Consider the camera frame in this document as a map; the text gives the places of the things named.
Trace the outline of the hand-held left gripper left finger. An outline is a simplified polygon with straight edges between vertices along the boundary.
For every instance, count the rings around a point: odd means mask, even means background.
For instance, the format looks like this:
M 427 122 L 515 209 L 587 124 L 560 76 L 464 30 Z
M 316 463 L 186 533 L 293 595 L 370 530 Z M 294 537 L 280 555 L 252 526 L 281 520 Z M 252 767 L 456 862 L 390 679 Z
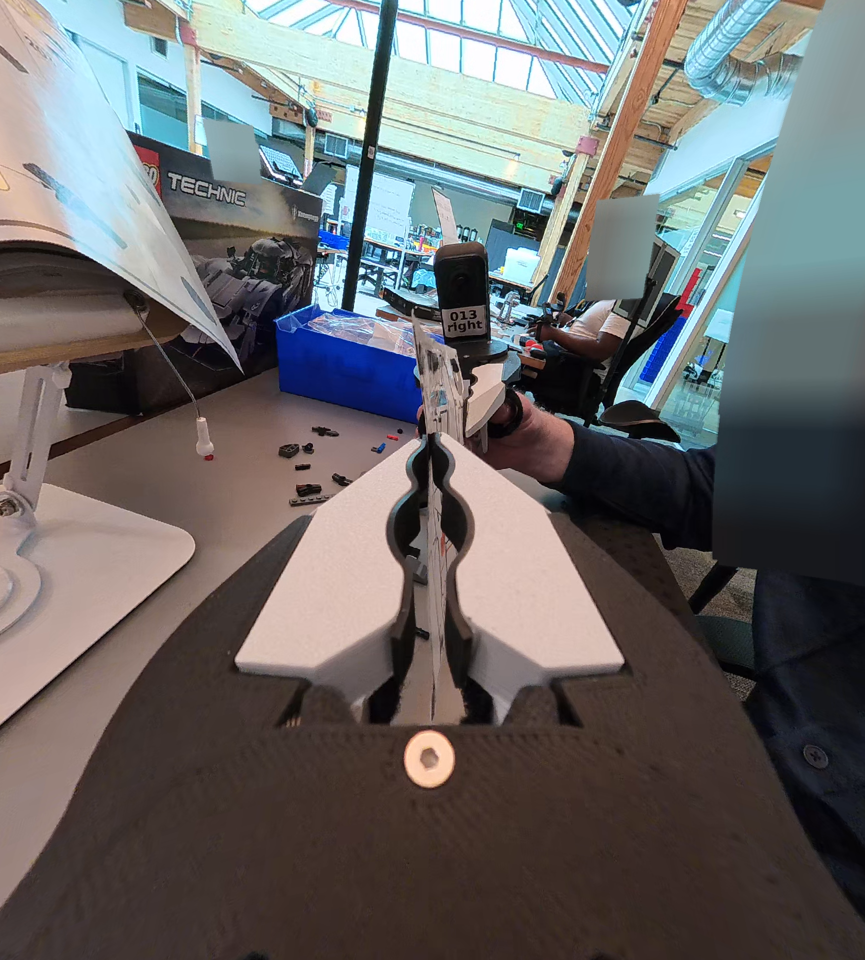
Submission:
M 298 678 L 350 703 L 415 651 L 414 565 L 428 485 L 426 439 L 413 439 L 320 506 L 234 658 L 245 673 Z

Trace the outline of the person's right hand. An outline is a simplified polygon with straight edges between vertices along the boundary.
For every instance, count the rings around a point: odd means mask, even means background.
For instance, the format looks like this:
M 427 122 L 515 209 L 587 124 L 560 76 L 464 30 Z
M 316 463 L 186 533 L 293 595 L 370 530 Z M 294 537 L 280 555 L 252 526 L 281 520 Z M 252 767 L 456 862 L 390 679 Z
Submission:
M 574 445 L 569 421 L 511 391 L 488 421 L 483 459 L 498 471 L 512 470 L 554 488 L 567 472 Z

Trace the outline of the clear bags of lego parts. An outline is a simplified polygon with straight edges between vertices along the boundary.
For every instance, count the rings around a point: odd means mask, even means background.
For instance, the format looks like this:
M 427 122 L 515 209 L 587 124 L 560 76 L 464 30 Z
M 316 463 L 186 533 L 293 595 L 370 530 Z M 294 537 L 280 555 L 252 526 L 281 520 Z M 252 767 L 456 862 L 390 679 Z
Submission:
M 413 325 L 401 318 L 347 316 L 336 310 L 311 319 L 306 328 L 375 350 L 416 357 Z

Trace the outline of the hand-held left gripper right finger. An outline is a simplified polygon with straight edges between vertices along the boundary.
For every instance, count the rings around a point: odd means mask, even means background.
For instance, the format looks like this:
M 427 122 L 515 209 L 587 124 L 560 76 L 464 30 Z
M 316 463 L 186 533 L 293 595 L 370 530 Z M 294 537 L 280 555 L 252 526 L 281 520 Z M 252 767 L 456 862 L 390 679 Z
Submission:
M 445 644 L 460 688 L 507 712 L 526 688 L 614 675 L 626 660 L 550 512 L 460 441 L 434 436 L 450 546 Z

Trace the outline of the dark lego set box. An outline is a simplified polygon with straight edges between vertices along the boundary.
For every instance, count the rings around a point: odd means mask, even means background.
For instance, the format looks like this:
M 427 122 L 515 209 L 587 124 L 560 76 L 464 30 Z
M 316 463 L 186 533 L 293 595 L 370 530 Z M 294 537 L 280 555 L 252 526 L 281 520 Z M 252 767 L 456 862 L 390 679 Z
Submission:
M 66 405 L 148 416 L 254 377 L 278 364 L 276 323 L 309 306 L 322 201 L 286 183 L 220 181 L 209 160 L 130 133 L 134 149 L 186 245 L 240 368 L 194 327 L 155 345 L 70 365 Z

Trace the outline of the white sticker sheet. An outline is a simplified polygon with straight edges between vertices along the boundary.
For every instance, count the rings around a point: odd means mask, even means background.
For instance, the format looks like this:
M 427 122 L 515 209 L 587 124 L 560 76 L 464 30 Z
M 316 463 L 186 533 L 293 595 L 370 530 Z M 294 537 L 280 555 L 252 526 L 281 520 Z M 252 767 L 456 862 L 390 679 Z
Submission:
M 463 694 L 452 678 L 447 645 L 447 575 L 457 550 L 443 531 L 442 490 L 435 475 L 437 442 L 442 436 L 464 439 L 463 376 L 456 351 L 439 342 L 418 321 L 413 323 L 418 383 L 426 435 L 426 606 L 431 655 L 430 718 L 435 725 L 462 721 Z

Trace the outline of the cluttered work table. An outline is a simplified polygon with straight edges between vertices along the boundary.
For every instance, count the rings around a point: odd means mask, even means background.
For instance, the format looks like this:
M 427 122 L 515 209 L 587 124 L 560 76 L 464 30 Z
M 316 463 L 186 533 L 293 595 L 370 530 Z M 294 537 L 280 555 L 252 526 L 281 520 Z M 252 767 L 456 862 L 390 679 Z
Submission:
M 442 334 L 441 311 L 435 294 L 415 294 L 405 289 L 384 286 L 380 289 L 379 297 L 390 310 L 403 317 L 418 320 Z M 500 298 L 492 297 L 488 306 L 491 336 L 512 345 L 516 351 L 522 350 L 523 342 L 532 336 L 536 325 L 543 319 L 543 311 L 521 303 L 517 293 Z

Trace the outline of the studio light panel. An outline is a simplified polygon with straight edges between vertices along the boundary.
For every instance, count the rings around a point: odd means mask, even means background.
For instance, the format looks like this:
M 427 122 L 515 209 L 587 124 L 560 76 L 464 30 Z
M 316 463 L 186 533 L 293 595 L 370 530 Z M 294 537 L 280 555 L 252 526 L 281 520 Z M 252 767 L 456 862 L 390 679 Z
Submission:
M 264 178 L 291 188 L 302 187 L 304 177 L 289 154 L 267 145 L 259 145 L 258 151 Z

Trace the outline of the blue plastic bin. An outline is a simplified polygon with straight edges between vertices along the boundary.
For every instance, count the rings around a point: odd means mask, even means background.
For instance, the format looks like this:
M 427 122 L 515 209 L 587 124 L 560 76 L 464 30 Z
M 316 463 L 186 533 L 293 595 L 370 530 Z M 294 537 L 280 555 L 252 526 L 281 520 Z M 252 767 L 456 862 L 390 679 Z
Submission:
M 307 329 L 310 320 L 334 311 L 362 316 L 310 305 L 276 320 L 280 391 L 415 423 L 422 401 L 415 358 Z

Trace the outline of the white whiteboard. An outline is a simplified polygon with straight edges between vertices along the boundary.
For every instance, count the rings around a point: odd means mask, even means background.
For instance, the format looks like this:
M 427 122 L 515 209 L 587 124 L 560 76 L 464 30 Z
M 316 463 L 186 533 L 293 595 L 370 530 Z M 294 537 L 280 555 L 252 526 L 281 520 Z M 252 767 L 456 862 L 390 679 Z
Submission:
M 368 208 L 365 235 L 381 242 L 402 245 L 411 228 L 411 210 L 415 184 L 385 174 L 374 174 Z

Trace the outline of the black pole floor lamp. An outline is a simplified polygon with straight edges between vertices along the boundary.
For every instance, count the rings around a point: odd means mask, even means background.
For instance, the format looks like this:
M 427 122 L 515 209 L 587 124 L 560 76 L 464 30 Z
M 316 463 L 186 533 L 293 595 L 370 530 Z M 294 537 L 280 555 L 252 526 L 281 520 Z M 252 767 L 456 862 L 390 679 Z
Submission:
M 341 309 L 353 311 L 358 290 L 358 277 L 366 240 L 367 216 L 373 186 L 376 154 L 391 66 L 395 23 L 399 1 L 381 1 L 378 14 L 378 35 L 374 52 L 364 138 L 356 180 L 354 217 L 347 250 Z

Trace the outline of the silver ventilation duct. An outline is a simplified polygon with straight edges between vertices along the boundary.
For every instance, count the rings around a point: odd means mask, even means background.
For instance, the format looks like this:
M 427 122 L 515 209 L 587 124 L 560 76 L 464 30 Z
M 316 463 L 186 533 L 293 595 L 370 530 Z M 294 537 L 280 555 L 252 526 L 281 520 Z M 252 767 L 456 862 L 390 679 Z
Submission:
M 778 5 L 777 1 L 727 1 L 691 42 L 683 71 L 703 98 L 743 106 L 756 99 L 791 96 L 803 58 L 774 52 L 745 61 L 734 49 Z

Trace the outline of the person's right forearm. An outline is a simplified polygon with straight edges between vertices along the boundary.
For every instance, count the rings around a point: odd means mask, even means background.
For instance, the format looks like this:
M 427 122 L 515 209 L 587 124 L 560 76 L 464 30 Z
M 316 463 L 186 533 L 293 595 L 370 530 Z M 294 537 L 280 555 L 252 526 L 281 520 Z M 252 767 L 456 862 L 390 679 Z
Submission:
M 667 549 L 713 549 L 717 446 L 678 450 L 573 424 L 570 461 L 554 488 L 658 535 Z

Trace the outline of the dark office chair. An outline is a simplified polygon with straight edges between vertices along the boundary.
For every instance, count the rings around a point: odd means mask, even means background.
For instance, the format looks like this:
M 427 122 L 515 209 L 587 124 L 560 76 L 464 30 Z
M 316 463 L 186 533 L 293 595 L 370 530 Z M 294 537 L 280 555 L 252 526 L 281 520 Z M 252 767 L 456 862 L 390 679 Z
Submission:
M 632 366 L 663 337 L 682 315 L 679 307 L 679 294 L 661 294 L 656 312 L 644 328 L 636 328 L 613 358 L 603 386 L 601 399 L 602 411 L 598 423 L 619 432 L 631 439 L 661 440 L 675 445 L 680 443 L 679 433 L 661 419 L 659 412 L 641 400 L 616 401 L 616 395 L 622 380 Z

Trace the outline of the white book stand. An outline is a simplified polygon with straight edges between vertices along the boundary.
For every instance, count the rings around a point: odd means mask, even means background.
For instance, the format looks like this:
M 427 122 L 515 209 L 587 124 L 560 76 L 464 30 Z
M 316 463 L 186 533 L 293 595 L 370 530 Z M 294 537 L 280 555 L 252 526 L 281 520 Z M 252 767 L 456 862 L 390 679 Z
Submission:
M 0 298 L 0 374 L 23 371 L 0 484 L 0 727 L 194 555 L 182 529 L 45 483 L 70 361 L 185 326 L 138 293 Z

